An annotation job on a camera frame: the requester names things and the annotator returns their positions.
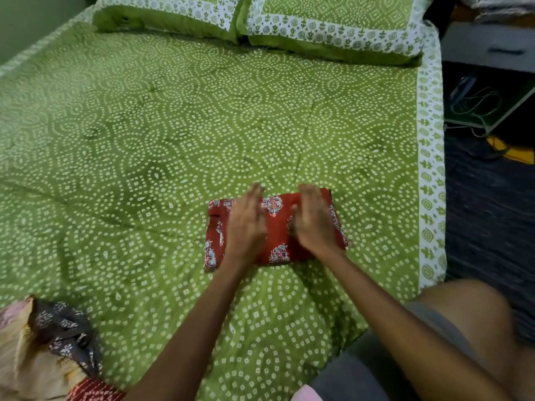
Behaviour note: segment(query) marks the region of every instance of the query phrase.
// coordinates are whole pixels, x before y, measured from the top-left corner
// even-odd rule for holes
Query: grey shorts
[[[440,313],[420,303],[410,303],[407,309],[461,352],[479,363],[475,351],[463,334]],[[328,364],[310,386],[323,401],[420,400],[372,330],[365,332]]]

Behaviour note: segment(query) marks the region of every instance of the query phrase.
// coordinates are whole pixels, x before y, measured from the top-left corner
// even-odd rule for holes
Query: green pillow
[[[237,43],[240,0],[98,0],[93,25],[103,31],[156,29]]]
[[[252,45],[372,65],[419,66],[432,0],[244,0],[237,29]]]

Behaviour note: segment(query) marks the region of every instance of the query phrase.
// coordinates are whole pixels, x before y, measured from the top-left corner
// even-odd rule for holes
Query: drawer handle
[[[501,47],[492,46],[492,47],[488,48],[487,52],[489,52],[489,53],[503,53],[503,54],[506,54],[506,55],[520,56],[520,55],[523,55],[524,53],[526,53],[526,50],[525,49],[514,49],[514,50],[511,50],[511,49],[503,49]]]

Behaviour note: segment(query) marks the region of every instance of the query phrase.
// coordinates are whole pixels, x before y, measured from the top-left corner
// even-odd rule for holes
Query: red printed fabric
[[[121,401],[126,393],[98,378],[86,378],[74,387],[67,401]]]
[[[325,202],[329,205],[336,243],[340,248],[345,249],[348,246],[348,242],[334,209],[331,191],[329,189],[320,190]],[[235,199],[220,199],[208,203],[210,220],[204,244],[204,269],[206,271],[216,269],[223,260],[226,245],[226,225],[235,201]],[[281,264],[306,260],[312,257],[312,254],[299,244],[293,234],[291,207],[294,204],[299,204],[300,201],[300,193],[262,198],[262,202],[267,209],[266,226],[268,227],[268,236],[264,249],[256,258],[256,264]]]

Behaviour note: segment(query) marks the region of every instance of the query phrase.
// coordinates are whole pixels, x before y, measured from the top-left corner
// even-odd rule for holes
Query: drawer
[[[454,22],[442,39],[442,59],[535,73],[535,29]]]

